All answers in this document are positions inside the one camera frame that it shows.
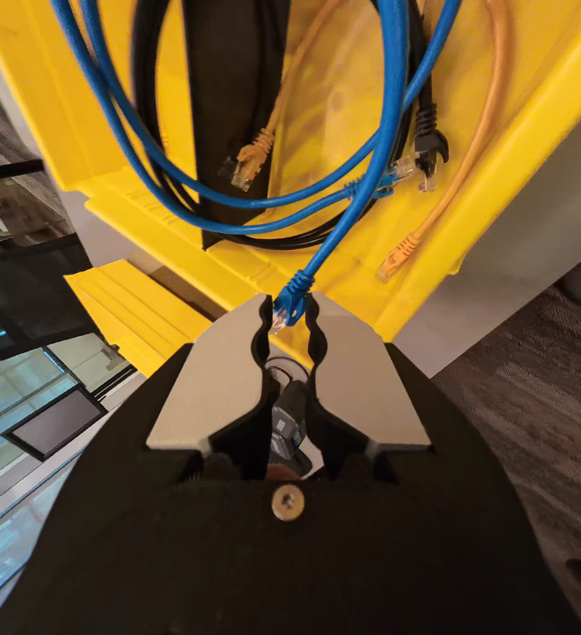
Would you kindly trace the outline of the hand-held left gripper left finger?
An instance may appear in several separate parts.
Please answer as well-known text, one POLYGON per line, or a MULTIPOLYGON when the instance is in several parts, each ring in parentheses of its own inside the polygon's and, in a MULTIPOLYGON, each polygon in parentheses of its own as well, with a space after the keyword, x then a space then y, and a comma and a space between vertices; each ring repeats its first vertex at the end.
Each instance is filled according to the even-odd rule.
POLYGON ((213 322, 193 343, 155 424, 149 449, 212 451, 264 404, 271 296, 259 293, 213 322))

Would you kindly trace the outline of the dark screen on stand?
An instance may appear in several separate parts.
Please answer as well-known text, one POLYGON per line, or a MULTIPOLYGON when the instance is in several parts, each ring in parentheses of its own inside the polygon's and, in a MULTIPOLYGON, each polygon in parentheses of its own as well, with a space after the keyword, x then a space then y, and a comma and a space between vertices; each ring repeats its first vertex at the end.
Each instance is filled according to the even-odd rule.
POLYGON ((84 386, 75 385, 6 429, 1 437, 44 462, 108 413, 84 386))

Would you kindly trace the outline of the yellow divided plastic bin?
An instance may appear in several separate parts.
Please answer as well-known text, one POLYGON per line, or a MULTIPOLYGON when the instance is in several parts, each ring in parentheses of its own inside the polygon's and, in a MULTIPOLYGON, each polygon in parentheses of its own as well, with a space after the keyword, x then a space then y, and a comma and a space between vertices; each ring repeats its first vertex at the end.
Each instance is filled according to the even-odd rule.
MULTIPOLYGON (((466 309, 435 290, 581 120, 581 1, 463 1, 432 71, 450 161, 435 190, 410 177, 378 202, 315 274, 321 291, 420 369, 449 364, 423 318, 457 333, 466 309)), ((273 149, 272 194, 325 177, 379 124, 379 19, 359 1, 323 31, 297 78, 273 149)), ((124 158, 48 1, 0 1, 0 68, 53 178, 87 208, 226 310, 274 297, 313 250, 273 253, 201 232, 167 211, 124 158)))

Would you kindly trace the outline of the black mesh office chair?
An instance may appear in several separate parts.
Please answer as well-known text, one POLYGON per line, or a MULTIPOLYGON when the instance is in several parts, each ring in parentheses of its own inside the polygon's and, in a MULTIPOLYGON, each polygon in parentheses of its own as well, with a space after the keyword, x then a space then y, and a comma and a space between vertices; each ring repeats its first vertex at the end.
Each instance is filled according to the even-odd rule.
POLYGON ((0 361, 101 332, 66 276, 91 269, 77 234, 0 252, 0 361))

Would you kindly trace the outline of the black power adapter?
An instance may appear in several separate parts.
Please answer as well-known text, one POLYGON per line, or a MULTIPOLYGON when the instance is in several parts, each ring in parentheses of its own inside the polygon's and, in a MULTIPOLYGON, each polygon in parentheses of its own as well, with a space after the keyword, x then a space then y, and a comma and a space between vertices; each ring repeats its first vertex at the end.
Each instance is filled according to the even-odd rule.
POLYGON ((306 478, 313 470, 310 457, 301 450, 307 438, 306 399, 309 372, 295 360, 274 356, 266 370, 279 388, 271 407, 270 464, 281 464, 296 476, 306 478))

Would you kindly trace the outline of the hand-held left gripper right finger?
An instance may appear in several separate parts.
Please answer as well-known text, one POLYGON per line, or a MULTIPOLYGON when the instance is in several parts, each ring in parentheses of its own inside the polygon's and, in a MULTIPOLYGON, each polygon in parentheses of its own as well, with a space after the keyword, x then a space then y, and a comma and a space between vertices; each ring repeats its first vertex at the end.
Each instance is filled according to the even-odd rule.
POLYGON ((304 317, 321 430, 338 426, 365 453, 429 449, 431 440, 381 336, 320 291, 309 295, 304 317))

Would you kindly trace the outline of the black bin divider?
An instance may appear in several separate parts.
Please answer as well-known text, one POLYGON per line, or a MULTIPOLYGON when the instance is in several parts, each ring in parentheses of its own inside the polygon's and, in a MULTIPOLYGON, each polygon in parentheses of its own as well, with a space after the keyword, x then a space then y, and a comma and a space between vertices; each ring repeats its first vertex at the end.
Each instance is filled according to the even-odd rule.
POLYGON ((240 199, 268 197, 271 156, 249 191, 228 159, 268 122, 280 90, 290 1, 183 1, 197 179, 240 199))

